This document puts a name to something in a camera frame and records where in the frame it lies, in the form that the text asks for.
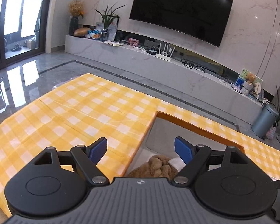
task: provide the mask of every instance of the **metal screw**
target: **metal screw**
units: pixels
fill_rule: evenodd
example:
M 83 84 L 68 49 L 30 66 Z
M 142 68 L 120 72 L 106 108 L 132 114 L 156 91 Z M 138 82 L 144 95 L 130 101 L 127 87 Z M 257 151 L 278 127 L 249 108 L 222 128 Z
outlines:
M 174 182 L 177 184 L 185 184 L 187 183 L 189 180 L 187 177 L 184 176 L 177 176 L 174 178 Z
M 95 184 L 103 184 L 107 181 L 106 177 L 104 176 L 95 176 L 92 178 L 92 182 Z

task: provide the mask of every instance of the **reflective floor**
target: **reflective floor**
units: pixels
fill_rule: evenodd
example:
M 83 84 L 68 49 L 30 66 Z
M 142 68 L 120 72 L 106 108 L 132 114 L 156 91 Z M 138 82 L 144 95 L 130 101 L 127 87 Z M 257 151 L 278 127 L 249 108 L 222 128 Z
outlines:
M 0 71 L 0 123 L 54 86 L 85 73 L 180 106 L 280 150 L 280 136 L 262 140 L 251 125 L 182 92 L 121 69 L 62 51 L 41 54 Z

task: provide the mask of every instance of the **trash can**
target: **trash can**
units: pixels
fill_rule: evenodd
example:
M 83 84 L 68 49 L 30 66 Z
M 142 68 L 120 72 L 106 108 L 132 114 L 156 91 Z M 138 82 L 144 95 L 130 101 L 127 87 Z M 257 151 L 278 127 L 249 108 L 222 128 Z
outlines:
M 257 117 L 256 121 L 251 127 L 252 131 L 259 138 L 264 137 L 273 123 L 277 120 L 278 116 L 278 111 L 272 105 L 265 104 L 260 115 Z

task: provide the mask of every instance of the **sliding glass door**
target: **sliding glass door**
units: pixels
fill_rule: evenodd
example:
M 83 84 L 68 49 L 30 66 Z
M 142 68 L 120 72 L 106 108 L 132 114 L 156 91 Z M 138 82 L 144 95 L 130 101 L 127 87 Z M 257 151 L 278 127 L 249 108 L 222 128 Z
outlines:
M 49 0 L 0 0 L 0 69 L 45 51 Z

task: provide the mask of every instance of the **blue gripper pad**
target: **blue gripper pad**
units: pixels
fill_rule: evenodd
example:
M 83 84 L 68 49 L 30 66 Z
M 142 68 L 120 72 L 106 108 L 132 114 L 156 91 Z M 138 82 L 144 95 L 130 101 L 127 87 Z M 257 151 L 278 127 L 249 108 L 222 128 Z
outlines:
M 188 164 L 195 155 L 195 146 L 178 136 L 174 140 L 174 148 L 179 157 Z
M 99 160 L 105 155 L 107 151 L 107 139 L 101 137 L 98 142 L 93 143 L 95 146 L 91 148 L 89 159 L 97 165 Z

